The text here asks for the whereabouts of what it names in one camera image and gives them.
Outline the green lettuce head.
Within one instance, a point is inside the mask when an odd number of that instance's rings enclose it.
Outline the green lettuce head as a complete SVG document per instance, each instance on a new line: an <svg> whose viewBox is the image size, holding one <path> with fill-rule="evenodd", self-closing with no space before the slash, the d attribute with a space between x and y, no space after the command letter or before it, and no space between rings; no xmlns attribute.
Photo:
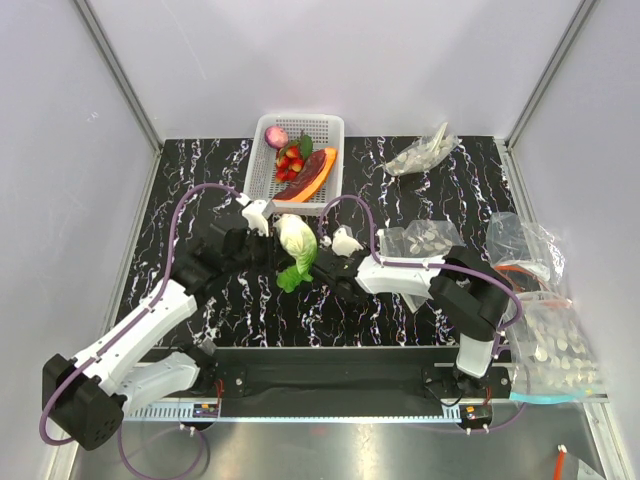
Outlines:
<svg viewBox="0 0 640 480"><path fill-rule="evenodd" d="M311 268L318 253L317 238L298 215L283 214L274 224L283 250L294 260L292 266L278 273L276 284L286 293L294 292L303 282L311 282Z"/></svg>

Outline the zip bag with white slices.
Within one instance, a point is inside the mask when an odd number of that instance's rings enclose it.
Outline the zip bag with white slices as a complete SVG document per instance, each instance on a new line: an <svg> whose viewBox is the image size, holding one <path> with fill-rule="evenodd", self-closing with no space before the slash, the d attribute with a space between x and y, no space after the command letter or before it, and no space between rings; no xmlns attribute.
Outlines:
<svg viewBox="0 0 640 480"><path fill-rule="evenodd" d="M464 246L455 225L449 221L413 220L407 228L377 231L383 257L427 258L442 256L453 246Z"/></svg>

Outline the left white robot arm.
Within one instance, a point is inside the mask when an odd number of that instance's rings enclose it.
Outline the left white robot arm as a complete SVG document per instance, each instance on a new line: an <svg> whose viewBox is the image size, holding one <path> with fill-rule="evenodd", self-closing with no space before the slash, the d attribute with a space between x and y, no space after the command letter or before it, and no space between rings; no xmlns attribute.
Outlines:
<svg viewBox="0 0 640 480"><path fill-rule="evenodd" d="M41 439L52 446L77 442L91 451L120 427L126 414L171 393L208 394L219 382L213 354L182 346L166 358L138 363L170 330L202 308L221 277L274 271L285 258L274 228L214 228L113 329L67 359L51 357L42 370Z"/></svg>

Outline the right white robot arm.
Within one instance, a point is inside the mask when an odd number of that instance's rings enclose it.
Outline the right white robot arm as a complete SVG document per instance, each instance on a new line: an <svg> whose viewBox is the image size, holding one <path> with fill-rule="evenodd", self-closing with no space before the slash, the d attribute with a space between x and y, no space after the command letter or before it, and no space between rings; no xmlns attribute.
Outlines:
<svg viewBox="0 0 640 480"><path fill-rule="evenodd" d="M459 334L454 384L466 396L476 396L490 383L499 328L509 306L522 313L508 282L476 253L463 246L428 258L385 257L374 251L340 256L322 250L311 276L345 300L383 293L432 300Z"/></svg>

